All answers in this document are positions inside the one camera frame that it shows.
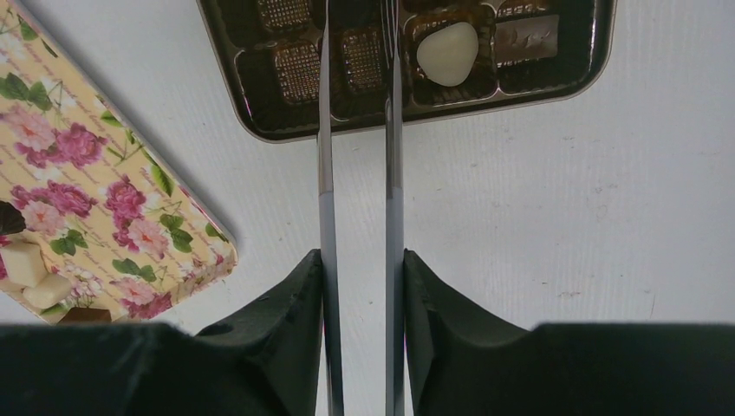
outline white rounded piece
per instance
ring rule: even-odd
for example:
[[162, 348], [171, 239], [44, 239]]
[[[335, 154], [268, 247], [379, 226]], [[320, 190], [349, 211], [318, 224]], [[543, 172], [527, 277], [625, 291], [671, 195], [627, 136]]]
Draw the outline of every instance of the white rounded piece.
[[35, 308], [46, 309], [64, 300], [71, 293], [71, 282], [57, 274], [49, 274], [34, 288], [23, 290], [23, 297]]
[[430, 80], [456, 87], [472, 71], [478, 49], [475, 28], [469, 23], [455, 23], [427, 36], [416, 51], [416, 60]]

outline white table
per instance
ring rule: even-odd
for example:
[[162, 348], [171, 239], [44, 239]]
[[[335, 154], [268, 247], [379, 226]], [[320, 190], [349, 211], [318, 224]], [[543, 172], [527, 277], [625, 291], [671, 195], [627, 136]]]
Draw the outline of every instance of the white table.
[[[197, 331], [318, 246], [315, 142], [240, 127], [192, 0], [23, 3], [236, 236], [233, 275], [160, 320]], [[733, 16], [727, 0], [622, 0], [609, 65], [581, 96], [407, 127], [407, 246], [526, 328], [735, 322]], [[384, 409], [384, 153], [380, 131], [335, 140], [355, 416]], [[5, 297], [0, 316], [35, 321]]]

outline white candy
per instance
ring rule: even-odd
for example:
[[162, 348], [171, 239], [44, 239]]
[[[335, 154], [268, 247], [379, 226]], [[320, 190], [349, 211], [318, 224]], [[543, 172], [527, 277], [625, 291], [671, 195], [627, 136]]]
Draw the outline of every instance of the white candy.
[[456, 87], [470, 74], [478, 48], [475, 28], [469, 23], [456, 23], [427, 36], [416, 51], [416, 60], [430, 80]]
[[34, 288], [23, 290], [30, 306], [46, 309], [56, 305], [71, 293], [71, 282], [57, 274], [49, 274]]
[[36, 244], [13, 243], [0, 248], [8, 279], [22, 286], [36, 286], [48, 272], [43, 265], [41, 247]]

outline white surface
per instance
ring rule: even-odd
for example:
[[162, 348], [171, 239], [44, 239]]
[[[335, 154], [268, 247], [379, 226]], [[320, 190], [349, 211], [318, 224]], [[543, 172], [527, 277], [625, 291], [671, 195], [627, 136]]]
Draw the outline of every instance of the white surface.
[[[315, 142], [239, 126], [193, 1], [25, 3], [237, 238], [235, 273], [162, 319], [196, 331], [319, 244]], [[622, 0], [609, 65], [581, 96], [407, 127], [407, 246], [526, 328], [735, 322], [733, 16], [726, 0]], [[335, 140], [349, 415], [384, 409], [384, 150], [381, 132]], [[33, 321], [7, 299], [0, 311]]]

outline yellow floral tray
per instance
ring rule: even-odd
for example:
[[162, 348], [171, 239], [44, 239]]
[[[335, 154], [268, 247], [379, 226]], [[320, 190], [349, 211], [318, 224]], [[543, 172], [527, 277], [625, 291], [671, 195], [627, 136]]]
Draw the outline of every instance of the yellow floral tray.
[[0, 199], [27, 226], [0, 245], [39, 244], [73, 289], [35, 309], [1, 261], [0, 289], [49, 323], [74, 306], [138, 320], [229, 275], [229, 234], [40, 33], [0, 0]]

